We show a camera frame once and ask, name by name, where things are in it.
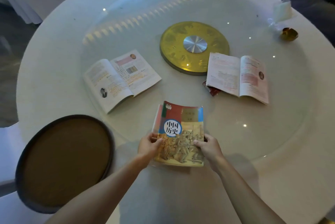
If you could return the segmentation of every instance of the white table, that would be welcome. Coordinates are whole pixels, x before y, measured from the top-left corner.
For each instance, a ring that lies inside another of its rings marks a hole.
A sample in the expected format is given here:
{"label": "white table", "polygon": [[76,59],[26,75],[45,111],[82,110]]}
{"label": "white table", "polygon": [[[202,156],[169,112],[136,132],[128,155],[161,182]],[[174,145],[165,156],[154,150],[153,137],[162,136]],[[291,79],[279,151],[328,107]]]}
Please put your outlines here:
{"label": "white table", "polygon": [[[205,130],[219,139],[224,153],[262,199],[287,223],[317,222],[335,203],[335,50],[296,11],[282,26],[297,30],[299,38],[280,42],[267,23],[275,2],[64,1],[38,28],[21,63],[17,108],[23,139],[29,141],[62,116],[95,116],[114,133],[119,166],[136,153],[137,141],[151,129],[159,103],[202,105]],[[213,98],[201,85],[204,77],[181,74],[165,63],[159,53],[161,33],[187,20],[216,27],[227,38],[231,55],[249,54],[266,63],[269,106],[224,93]],[[106,116],[91,101],[81,75],[98,59],[135,48],[163,80]],[[109,221],[239,223],[208,166],[149,167]]]}

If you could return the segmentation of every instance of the dark tray rim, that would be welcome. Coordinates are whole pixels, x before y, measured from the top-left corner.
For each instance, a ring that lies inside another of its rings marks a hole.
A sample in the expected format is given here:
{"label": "dark tray rim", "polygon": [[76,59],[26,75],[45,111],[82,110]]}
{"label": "dark tray rim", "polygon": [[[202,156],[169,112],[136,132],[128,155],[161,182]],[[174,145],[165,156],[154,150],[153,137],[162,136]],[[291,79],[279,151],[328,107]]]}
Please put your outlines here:
{"label": "dark tray rim", "polygon": [[32,200],[30,200],[26,194],[25,191],[23,189],[23,184],[22,184],[22,180],[23,180],[23,166],[25,163],[25,160],[27,158],[28,153],[30,152],[30,149],[33,147],[33,145],[36,143],[36,141],[38,140],[38,138],[40,138],[40,136],[47,131],[48,129],[50,129],[51,127],[55,126],[56,124],[59,124],[60,122],[66,121],[66,120],[72,120],[72,119],[88,119],[88,120],[92,120],[95,121],[96,123],[98,123],[107,133],[108,135],[108,139],[110,140],[110,154],[109,154],[109,158],[108,158],[108,163],[106,166],[106,169],[103,173],[103,175],[101,176],[100,181],[102,181],[103,179],[105,179],[107,177],[107,174],[109,172],[109,168],[111,167],[111,163],[113,161],[113,157],[114,157],[114,137],[113,134],[111,132],[111,130],[100,120],[98,120],[97,118],[94,118],[92,116],[88,116],[88,115],[68,115],[68,116],[64,116],[61,117],[57,120],[52,121],[51,123],[47,124],[46,126],[44,126],[42,129],[40,129],[39,132],[36,133],[35,136],[32,137],[32,139],[28,142],[28,144],[25,146],[24,150],[22,151],[22,154],[19,158],[19,161],[17,163],[17,167],[16,167],[16,171],[15,171],[15,185],[16,185],[16,189],[17,189],[17,193],[19,195],[19,198],[21,199],[21,201],[31,210],[38,212],[38,213],[44,213],[44,214],[54,214],[56,213],[59,209],[61,209],[63,207],[63,205],[60,206],[56,206],[56,207],[46,207],[46,206],[42,206]]}

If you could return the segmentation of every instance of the glass tabletop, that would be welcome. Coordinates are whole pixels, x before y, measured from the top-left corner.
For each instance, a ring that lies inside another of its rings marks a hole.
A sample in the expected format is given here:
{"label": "glass tabletop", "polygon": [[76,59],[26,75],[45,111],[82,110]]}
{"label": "glass tabletop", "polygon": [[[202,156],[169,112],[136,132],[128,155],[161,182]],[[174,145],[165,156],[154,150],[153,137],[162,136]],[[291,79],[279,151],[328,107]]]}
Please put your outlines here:
{"label": "glass tabletop", "polygon": [[[81,69],[99,59],[111,60],[136,49],[162,80],[106,115],[91,98],[102,119],[126,141],[138,141],[151,130],[164,100],[203,106],[204,129],[216,137],[225,154],[252,160],[264,157],[289,140],[311,106],[311,73],[298,42],[282,42],[269,27],[271,15],[248,0],[118,0],[101,9],[83,32]],[[221,92],[212,97],[203,87],[206,76],[191,76],[162,58],[162,33],[182,21],[206,23],[228,40],[230,55],[251,55],[266,65],[270,104]]]}

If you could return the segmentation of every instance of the right hand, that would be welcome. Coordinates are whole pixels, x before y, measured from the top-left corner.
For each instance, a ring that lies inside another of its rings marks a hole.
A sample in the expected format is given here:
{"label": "right hand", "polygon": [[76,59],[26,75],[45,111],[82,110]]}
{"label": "right hand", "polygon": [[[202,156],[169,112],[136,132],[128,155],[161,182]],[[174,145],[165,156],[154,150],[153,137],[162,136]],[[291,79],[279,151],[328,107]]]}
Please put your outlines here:
{"label": "right hand", "polygon": [[219,142],[215,137],[205,134],[205,141],[194,141],[194,145],[201,148],[202,153],[209,160],[211,168],[216,171],[216,166],[219,160],[224,159]]}

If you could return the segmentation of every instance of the dark floor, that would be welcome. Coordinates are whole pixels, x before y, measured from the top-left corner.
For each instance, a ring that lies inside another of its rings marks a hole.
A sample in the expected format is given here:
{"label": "dark floor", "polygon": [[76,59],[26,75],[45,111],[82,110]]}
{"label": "dark floor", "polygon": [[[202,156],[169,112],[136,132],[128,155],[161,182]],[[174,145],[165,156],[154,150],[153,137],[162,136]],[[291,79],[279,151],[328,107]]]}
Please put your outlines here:
{"label": "dark floor", "polygon": [[[324,0],[291,0],[292,6],[309,19],[334,45],[335,6]],[[16,79],[24,50],[36,27],[27,25],[14,12],[0,6],[0,127],[15,124]]]}

